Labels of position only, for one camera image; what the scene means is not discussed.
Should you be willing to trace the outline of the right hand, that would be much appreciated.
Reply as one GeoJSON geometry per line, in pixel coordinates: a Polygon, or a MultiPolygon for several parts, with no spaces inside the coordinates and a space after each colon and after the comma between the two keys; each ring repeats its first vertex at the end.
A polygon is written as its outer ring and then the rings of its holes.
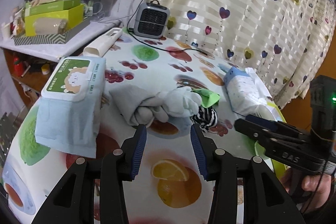
{"type": "Polygon", "coordinates": [[[327,202],[331,191],[331,179],[328,174],[304,177],[301,188],[313,193],[311,199],[302,207],[304,212],[310,213],[317,210],[327,202]]]}

